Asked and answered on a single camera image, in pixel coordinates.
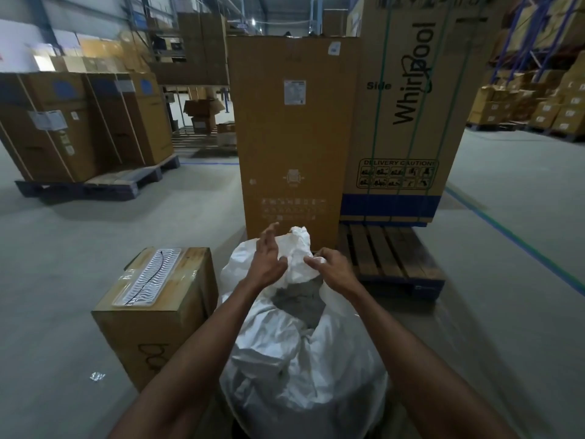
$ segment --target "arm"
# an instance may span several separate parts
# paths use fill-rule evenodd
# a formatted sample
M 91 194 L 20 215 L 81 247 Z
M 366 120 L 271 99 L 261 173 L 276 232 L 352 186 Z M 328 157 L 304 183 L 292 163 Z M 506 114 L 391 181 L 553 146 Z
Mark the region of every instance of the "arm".
M 324 248 L 318 255 L 327 262 L 307 257 L 305 263 L 354 306 L 422 437 L 518 437 L 471 386 L 374 300 L 340 252 Z
M 287 259 L 278 259 L 275 227 L 270 225 L 258 239 L 246 278 L 144 388 L 110 439 L 189 437 L 217 387 L 252 303 L 287 270 Z

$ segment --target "left hand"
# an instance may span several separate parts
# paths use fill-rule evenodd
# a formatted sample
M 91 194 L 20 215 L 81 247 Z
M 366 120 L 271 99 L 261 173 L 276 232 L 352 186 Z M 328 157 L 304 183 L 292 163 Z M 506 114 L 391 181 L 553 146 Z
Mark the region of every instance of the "left hand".
M 244 279 L 258 292 L 279 280 L 289 267 L 286 257 L 278 258 L 278 245 L 274 240 L 274 232 L 278 222 L 271 223 L 256 242 L 256 252 L 250 270 Z

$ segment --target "white plastic bag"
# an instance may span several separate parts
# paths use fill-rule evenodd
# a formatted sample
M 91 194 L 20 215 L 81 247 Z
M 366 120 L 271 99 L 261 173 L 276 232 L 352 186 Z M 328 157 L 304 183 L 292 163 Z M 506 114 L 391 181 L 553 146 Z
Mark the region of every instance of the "white plastic bag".
M 292 228 L 276 243 L 289 268 L 252 305 L 223 370 L 222 390 L 252 439 L 361 439 L 384 408 L 384 364 L 351 304 L 325 283 L 319 289 L 325 309 L 314 330 L 275 306 L 278 288 L 319 275 L 303 261 L 311 256 L 305 228 Z M 220 304 L 246 276 L 255 251 L 250 240 L 232 253 L 220 276 Z

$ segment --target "warehouse floor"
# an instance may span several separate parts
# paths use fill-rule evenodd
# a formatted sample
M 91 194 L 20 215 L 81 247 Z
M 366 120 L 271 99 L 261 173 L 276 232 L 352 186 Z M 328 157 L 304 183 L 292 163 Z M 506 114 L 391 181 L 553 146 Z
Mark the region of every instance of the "warehouse floor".
M 43 204 L 0 150 L 0 436 L 105 435 L 136 393 L 90 311 L 145 246 L 209 246 L 221 269 L 245 236 L 236 162 L 189 159 L 129 202 Z M 417 230 L 441 301 L 384 302 L 527 437 L 585 430 L 584 166 L 579 145 L 466 131 L 452 195 Z

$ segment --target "whirlpool logo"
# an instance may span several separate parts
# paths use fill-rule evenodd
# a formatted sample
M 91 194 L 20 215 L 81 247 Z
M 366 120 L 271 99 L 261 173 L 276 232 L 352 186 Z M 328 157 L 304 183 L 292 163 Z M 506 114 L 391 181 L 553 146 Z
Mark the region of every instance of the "whirlpool logo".
M 428 55 L 431 52 L 433 38 L 435 37 L 436 23 L 413 23 L 416 30 L 417 43 L 413 50 L 400 59 L 402 64 L 402 77 L 400 91 L 404 93 L 402 98 L 396 100 L 397 118 L 394 125 L 413 121 L 422 93 L 432 92 L 431 81 L 432 68 L 429 66 Z

